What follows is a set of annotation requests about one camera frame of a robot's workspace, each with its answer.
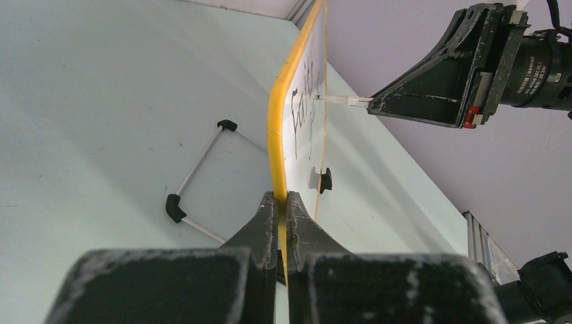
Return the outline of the white whiteboard yellow frame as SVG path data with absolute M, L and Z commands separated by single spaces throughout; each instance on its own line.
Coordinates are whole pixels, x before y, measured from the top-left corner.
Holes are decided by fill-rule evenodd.
M 279 244 L 287 258 L 285 209 L 297 192 L 317 217 L 326 147 L 328 1 L 316 1 L 283 67 L 268 102 L 267 145 L 274 197 L 279 204 Z

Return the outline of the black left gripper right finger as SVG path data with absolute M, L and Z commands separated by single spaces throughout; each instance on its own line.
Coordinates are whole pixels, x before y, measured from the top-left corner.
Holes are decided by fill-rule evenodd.
M 286 202 L 291 323 L 505 323 L 481 268 L 458 254 L 354 254 Z

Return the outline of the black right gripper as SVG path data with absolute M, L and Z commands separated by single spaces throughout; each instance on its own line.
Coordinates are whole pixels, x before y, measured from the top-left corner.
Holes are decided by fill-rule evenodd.
M 498 102 L 566 111 L 571 117 L 571 27 L 549 3 L 552 28 L 523 38 Z M 474 99 L 474 59 L 488 37 L 496 4 L 457 10 L 444 34 L 417 64 L 372 95 L 370 115 L 459 128 Z

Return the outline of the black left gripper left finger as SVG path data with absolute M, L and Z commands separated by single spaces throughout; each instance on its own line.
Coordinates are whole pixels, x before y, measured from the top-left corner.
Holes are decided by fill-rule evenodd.
M 218 248 L 100 249 L 71 267 L 47 323 L 273 323 L 278 204 Z

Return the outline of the black whiteboard marker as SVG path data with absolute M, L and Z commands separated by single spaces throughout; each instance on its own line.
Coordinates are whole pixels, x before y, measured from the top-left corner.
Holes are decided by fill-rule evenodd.
M 350 107 L 362 107 L 367 108 L 373 98 L 370 97 L 353 97 L 353 96 L 341 96 L 341 95 L 331 95 L 331 94 L 318 94 L 315 96 L 316 100 L 324 101 L 325 103 L 332 103 L 338 105 L 345 105 Z

